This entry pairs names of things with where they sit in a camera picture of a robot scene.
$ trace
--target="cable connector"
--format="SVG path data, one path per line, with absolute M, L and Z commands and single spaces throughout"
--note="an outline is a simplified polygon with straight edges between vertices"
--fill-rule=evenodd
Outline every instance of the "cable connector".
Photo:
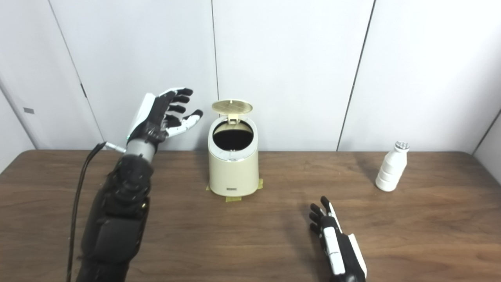
M 119 153 L 122 153 L 122 154 L 125 153 L 125 151 L 126 151 L 124 148 L 122 148 L 120 146 L 117 146 L 115 144 L 109 143 L 109 142 L 106 142 L 104 144 L 104 146 L 106 146 L 107 148 L 110 148 L 112 150 L 115 150 L 115 151 L 117 151 Z

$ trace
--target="masking tape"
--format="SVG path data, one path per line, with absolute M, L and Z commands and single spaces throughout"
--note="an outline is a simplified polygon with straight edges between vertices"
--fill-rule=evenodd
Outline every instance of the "masking tape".
M 242 197 L 226 197 L 226 202 L 238 202 L 241 201 Z
M 258 184 L 258 189 L 262 189 L 263 188 L 263 179 L 262 178 L 259 178 L 259 184 Z M 206 191 L 210 191 L 210 187 L 209 185 L 207 185 L 207 187 L 205 188 Z M 229 203 L 229 202 L 238 202 L 238 201 L 241 201 L 242 200 L 242 197 L 226 197 L 226 202 Z
M 262 189 L 262 188 L 263 188 L 263 179 L 259 178 L 258 189 Z

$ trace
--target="wooden table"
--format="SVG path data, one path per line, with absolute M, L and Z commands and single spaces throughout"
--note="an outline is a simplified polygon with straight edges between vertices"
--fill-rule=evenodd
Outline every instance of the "wooden table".
M 0 175 L 0 281 L 64 281 L 87 153 L 29 151 Z M 501 189 L 489 173 L 464 153 L 410 153 L 399 187 L 385 193 L 373 186 L 383 156 L 263 152 L 264 189 L 226 203 L 205 190 L 206 152 L 160 152 L 127 281 L 328 281 L 308 228 L 309 204 L 322 195 L 343 231 L 356 234 L 369 282 L 501 281 Z M 101 152 L 87 171 L 78 243 L 118 157 Z

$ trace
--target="open lid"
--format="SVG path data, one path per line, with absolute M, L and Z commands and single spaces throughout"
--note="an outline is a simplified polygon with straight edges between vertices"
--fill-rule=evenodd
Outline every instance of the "open lid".
M 236 99 L 217 101 L 212 104 L 212 109 L 219 114 L 228 116 L 228 123 L 238 123 L 238 116 L 252 111 L 252 105 Z

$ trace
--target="robotic hand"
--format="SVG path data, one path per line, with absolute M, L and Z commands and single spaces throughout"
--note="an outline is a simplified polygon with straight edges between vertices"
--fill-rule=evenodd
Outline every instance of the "robotic hand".
M 158 96 L 146 94 L 128 135 L 127 148 L 94 199 L 82 238 L 77 282 L 125 281 L 148 217 L 151 161 L 158 145 L 188 131 L 202 117 L 201 110 L 181 119 L 168 114 L 184 113 L 186 109 L 175 103 L 188 103 L 192 93 L 187 88 L 173 88 Z
M 365 282 L 367 267 L 355 235 L 345 235 L 341 231 L 338 218 L 331 202 L 322 196 L 325 213 L 316 204 L 311 204 L 310 229 L 320 238 L 322 250 L 327 255 L 332 276 L 330 282 Z
M 129 141 L 141 138 L 158 146 L 166 138 L 184 133 L 195 126 L 203 115 L 201 110 L 196 110 L 181 120 L 167 114 L 168 111 L 184 113 L 185 107 L 172 103 L 188 103 L 192 94 L 193 90 L 187 88 L 171 88 L 158 96 L 146 94 L 127 137 Z

